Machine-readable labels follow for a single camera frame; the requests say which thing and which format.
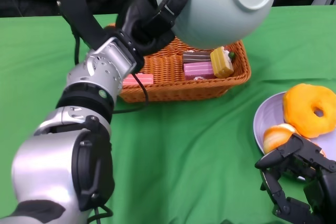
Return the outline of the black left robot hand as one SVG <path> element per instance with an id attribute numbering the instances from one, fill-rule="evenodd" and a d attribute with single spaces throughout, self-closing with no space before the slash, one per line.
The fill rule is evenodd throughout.
<path id="1" fill-rule="evenodd" d="M 131 0 L 115 26 L 128 34 L 141 55 L 154 54 L 174 40 L 172 28 L 188 1 Z"/>

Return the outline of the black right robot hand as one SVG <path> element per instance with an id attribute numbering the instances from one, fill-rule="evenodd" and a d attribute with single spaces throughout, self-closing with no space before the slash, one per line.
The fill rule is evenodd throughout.
<path id="1" fill-rule="evenodd" d="M 260 189 L 268 193 L 276 217 L 290 223 L 335 223 L 335 161 L 324 157 L 319 146 L 292 134 L 255 167 L 263 180 Z M 305 179 L 307 202 L 286 196 L 279 183 L 284 173 Z"/>

